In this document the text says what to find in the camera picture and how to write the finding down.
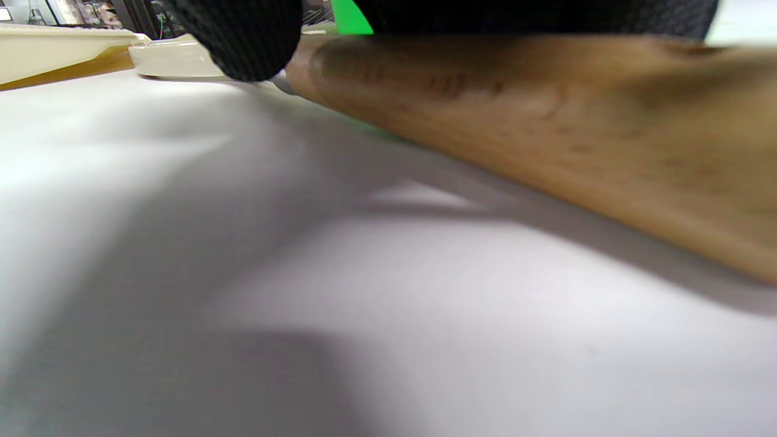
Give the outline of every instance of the white plastic object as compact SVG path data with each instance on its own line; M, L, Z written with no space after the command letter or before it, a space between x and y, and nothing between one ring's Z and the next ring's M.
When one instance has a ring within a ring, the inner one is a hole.
M111 47L150 41L130 30L0 24L0 84L91 61Z
M139 75L167 79L227 80L207 49L189 34L130 47Z

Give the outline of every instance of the green tape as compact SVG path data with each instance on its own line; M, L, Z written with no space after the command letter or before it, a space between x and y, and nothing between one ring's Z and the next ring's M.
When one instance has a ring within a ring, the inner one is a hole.
M354 0L330 0L337 32L350 35L372 35L372 27Z

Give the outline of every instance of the wooden rod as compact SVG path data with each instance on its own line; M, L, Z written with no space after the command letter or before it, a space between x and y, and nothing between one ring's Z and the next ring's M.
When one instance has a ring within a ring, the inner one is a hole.
M777 284L777 49L303 37L301 96Z

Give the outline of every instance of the wooden stick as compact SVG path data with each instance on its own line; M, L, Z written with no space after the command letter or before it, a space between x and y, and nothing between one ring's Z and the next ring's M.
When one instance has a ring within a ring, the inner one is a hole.
M303 37L303 97L777 283L777 50Z

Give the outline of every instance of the white table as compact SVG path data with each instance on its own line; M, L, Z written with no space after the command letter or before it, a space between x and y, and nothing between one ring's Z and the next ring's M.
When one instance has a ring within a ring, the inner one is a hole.
M0 112L3 437L775 434L775 288L270 88Z

